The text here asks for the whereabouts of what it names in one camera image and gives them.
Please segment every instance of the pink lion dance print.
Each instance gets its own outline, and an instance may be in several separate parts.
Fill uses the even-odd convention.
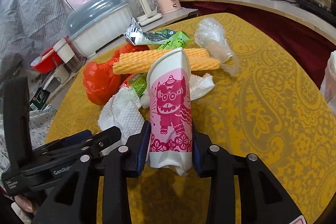
[[[187,76],[178,80],[174,78],[174,71],[164,75],[165,82],[161,84],[160,81],[157,81],[151,89],[154,100],[151,101],[152,135],[150,152],[167,150],[191,152],[189,85],[185,79]]]
[[[185,133],[182,121],[190,122],[190,109],[183,104],[186,96],[185,78],[176,80],[172,75],[167,82],[157,84],[157,113],[160,115],[161,134],[167,134],[168,126],[173,126],[177,135]]]

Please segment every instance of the snack wrapper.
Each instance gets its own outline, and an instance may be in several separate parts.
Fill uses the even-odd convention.
[[[143,95],[143,92],[145,91],[147,87],[146,82],[146,73],[132,73],[127,79],[120,85],[119,90],[122,88],[128,88],[132,87],[134,88],[137,96],[141,98]]]
[[[184,48],[189,43],[190,38],[182,31],[173,34],[164,44],[160,45],[157,49],[171,49],[171,48]]]
[[[125,32],[126,41],[132,45],[161,45],[176,34],[175,31],[163,29],[156,32],[143,32],[134,17],[131,19],[131,25]]]

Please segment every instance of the plastic container with lid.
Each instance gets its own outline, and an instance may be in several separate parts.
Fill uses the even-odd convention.
[[[91,57],[123,34],[131,17],[126,0],[89,0],[69,15],[66,30],[78,52]]]

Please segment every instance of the counter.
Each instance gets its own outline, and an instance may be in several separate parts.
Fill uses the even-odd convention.
[[[336,45],[336,28],[318,16],[301,9],[297,4],[274,0],[180,0],[180,1],[213,1],[249,6],[292,19],[319,33]]]

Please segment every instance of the orange plastic bag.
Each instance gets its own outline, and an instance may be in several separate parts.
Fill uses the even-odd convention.
[[[113,64],[119,61],[120,54],[148,49],[147,45],[133,46],[127,43],[116,50],[112,58],[105,63],[97,64],[96,62],[89,62],[83,72],[83,85],[88,99],[96,105],[105,105],[128,77],[128,75],[113,74]]]

